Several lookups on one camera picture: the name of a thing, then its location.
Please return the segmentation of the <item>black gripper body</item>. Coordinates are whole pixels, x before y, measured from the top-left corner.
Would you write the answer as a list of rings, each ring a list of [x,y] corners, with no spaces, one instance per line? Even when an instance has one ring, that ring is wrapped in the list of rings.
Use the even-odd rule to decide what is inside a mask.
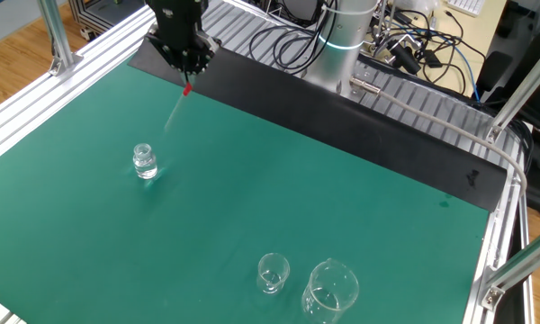
[[[171,50],[201,50],[202,16],[207,0],[146,0],[154,12],[157,28],[154,36]]]

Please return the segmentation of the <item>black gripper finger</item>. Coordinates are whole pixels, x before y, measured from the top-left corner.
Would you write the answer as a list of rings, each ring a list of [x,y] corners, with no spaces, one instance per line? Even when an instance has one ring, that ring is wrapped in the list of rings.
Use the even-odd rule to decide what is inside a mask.
[[[153,34],[147,34],[145,38],[157,50],[157,52],[164,59],[164,61],[172,69],[179,72],[182,82],[184,84],[187,84],[188,79],[185,70],[185,57],[180,52],[170,49],[170,47],[165,42],[163,42],[160,38]]]
[[[202,73],[221,47],[221,40],[204,31],[198,31],[192,47],[188,50],[186,72],[193,75]]]

